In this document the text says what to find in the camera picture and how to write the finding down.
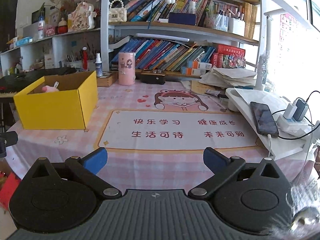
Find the red gift bag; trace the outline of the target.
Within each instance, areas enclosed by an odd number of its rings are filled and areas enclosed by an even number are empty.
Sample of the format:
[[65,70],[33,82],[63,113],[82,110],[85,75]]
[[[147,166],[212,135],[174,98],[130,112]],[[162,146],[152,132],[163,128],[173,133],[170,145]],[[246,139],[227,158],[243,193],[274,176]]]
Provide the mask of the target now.
[[0,188],[0,203],[4,210],[9,210],[10,198],[14,194],[21,179],[14,172],[6,174],[1,172],[1,188]]

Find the black Yamaha keyboard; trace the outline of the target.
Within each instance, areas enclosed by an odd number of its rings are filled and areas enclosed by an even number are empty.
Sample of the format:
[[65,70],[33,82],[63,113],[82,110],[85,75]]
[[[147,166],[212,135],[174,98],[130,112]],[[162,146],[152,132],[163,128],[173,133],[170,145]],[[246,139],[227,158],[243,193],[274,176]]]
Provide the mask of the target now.
[[53,69],[38,69],[31,72],[8,75],[1,78],[1,98],[13,98],[27,86],[48,75],[66,75],[76,72],[75,68],[63,67]]

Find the black smartphone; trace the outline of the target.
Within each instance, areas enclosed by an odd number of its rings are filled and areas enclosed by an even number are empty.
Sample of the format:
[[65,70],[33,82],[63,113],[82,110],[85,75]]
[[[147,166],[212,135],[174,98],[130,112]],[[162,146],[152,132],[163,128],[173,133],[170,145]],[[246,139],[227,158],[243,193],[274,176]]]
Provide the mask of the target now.
[[269,106],[267,104],[254,101],[250,102],[249,105],[257,133],[277,138],[279,136],[279,131]]

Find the pink plush toy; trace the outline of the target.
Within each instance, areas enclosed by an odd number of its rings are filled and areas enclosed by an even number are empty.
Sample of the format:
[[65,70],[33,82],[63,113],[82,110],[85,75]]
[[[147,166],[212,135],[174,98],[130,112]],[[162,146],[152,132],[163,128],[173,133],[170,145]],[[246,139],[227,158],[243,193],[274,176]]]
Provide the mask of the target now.
[[51,92],[58,92],[58,86],[59,86],[59,82],[55,82],[53,86],[49,86],[49,85],[46,85],[46,86],[43,86],[41,88],[41,91],[43,93],[51,93]]

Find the yellow cardboard box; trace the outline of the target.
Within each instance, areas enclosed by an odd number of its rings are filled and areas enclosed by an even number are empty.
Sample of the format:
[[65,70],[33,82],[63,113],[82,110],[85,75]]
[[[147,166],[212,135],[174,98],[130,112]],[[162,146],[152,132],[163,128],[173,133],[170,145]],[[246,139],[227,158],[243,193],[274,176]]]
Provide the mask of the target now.
[[[59,82],[58,92],[41,88]],[[96,72],[44,76],[14,96],[24,129],[86,129],[98,101]]]

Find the pink checkered desk mat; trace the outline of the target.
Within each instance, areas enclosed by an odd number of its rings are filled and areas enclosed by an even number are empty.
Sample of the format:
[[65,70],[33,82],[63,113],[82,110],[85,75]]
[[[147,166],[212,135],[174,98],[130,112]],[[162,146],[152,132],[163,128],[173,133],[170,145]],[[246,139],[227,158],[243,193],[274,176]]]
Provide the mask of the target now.
[[227,157],[258,163],[276,160],[288,180],[309,178],[312,154],[305,140],[258,135],[247,121],[251,111],[232,113],[216,97],[198,95],[178,82],[99,88],[98,102],[85,129],[31,130],[20,122],[12,127],[18,143],[7,150],[13,172],[25,176],[34,161],[46,157],[62,162],[107,149],[107,165],[99,176],[121,191],[126,189],[185,189],[210,177],[202,162],[212,147]]

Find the white power strip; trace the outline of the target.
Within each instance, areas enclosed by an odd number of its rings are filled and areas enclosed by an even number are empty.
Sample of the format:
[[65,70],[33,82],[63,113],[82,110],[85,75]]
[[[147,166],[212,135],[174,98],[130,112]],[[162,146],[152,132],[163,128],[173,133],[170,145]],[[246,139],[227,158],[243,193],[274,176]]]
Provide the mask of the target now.
[[298,132],[307,133],[311,131],[311,124],[308,120],[296,121],[294,118],[286,119],[282,114],[278,116],[276,124],[281,131],[286,133],[296,134]]

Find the stack of loose papers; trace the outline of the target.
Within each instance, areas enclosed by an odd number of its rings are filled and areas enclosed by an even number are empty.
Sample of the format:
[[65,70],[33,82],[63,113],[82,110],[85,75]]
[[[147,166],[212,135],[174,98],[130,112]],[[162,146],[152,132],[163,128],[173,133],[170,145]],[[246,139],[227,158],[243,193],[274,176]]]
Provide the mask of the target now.
[[256,79],[257,73],[245,68],[212,68],[199,83],[220,88],[254,87]]

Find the wooden chess board box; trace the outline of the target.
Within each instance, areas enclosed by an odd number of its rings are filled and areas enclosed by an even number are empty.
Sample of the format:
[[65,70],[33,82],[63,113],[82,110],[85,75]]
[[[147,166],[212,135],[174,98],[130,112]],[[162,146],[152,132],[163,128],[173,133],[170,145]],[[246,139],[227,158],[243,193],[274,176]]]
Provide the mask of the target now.
[[101,77],[97,77],[98,87],[111,87],[118,80],[118,72],[105,73]]

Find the white spray bottle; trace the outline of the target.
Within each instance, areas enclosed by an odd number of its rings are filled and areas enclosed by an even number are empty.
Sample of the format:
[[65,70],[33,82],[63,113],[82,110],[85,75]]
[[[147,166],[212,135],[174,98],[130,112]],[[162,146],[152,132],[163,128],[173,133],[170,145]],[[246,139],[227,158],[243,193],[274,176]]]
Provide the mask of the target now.
[[96,54],[96,59],[95,59],[95,72],[97,77],[103,76],[103,66],[102,66],[102,60],[100,53]]

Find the white lotion bottle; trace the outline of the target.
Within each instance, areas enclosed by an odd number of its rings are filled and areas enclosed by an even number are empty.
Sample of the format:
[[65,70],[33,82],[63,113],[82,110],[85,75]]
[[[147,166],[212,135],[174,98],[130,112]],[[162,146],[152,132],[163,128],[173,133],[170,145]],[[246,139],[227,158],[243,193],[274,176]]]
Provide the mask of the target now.
[[39,40],[43,39],[45,36],[44,33],[44,27],[45,27],[45,20],[44,20],[44,16],[41,15],[39,17],[39,21],[38,21],[38,36],[39,36]]

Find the red book box set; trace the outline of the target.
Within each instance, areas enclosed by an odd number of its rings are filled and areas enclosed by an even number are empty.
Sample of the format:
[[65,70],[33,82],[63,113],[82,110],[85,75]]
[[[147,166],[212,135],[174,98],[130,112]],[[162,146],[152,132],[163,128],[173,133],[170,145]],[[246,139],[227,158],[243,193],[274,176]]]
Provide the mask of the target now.
[[214,43],[213,48],[214,52],[210,59],[213,67],[228,69],[246,67],[244,49],[218,43]]

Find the brown black pencil sharpener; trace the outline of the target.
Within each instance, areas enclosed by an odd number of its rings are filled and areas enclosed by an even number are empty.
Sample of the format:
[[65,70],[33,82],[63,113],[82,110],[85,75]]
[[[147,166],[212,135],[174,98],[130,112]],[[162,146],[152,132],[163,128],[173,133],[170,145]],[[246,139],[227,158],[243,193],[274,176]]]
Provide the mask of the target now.
[[140,81],[143,83],[163,85],[165,84],[166,74],[162,70],[144,70],[139,74]]

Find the red tassel charm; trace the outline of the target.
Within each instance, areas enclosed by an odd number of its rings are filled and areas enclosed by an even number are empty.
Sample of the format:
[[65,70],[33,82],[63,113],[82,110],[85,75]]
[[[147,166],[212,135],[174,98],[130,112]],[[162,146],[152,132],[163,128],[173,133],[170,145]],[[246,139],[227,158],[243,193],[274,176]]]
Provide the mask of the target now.
[[82,67],[84,70],[88,69],[88,55],[87,55],[87,47],[82,48]]

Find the pink cylindrical canister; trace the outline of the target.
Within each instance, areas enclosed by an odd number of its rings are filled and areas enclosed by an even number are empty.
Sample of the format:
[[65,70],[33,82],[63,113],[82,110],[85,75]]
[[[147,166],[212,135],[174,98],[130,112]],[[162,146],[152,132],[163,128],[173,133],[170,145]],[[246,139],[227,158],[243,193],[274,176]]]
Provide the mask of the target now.
[[119,53],[118,83],[122,86],[131,86],[136,79],[136,55],[132,52]]

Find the pink floral ornament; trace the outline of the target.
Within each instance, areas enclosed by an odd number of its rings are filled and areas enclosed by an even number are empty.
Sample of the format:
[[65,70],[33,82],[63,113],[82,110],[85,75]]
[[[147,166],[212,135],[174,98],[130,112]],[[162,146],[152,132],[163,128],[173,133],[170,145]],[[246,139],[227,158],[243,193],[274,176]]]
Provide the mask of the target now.
[[94,29],[96,16],[94,5],[87,2],[78,3],[76,9],[68,15],[68,32]]

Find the dark blue storage box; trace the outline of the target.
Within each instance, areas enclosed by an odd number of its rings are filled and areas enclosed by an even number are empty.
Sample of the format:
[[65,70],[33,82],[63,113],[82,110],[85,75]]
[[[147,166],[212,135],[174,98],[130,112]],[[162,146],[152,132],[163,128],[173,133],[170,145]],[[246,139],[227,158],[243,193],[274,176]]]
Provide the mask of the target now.
[[171,12],[169,14],[168,23],[183,24],[183,25],[196,25],[196,15],[189,13]]

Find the white quilted handbag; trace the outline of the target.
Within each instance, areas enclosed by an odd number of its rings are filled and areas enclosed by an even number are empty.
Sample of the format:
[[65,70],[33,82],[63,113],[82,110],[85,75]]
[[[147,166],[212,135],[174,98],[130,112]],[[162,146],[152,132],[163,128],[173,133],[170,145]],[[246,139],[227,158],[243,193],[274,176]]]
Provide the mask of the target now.
[[[114,8],[113,4],[119,3],[120,7]],[[108,10],[109,22],[126,22],[127,21],[127,9],[124,7],[122,0],[113,0],[110,2]]]

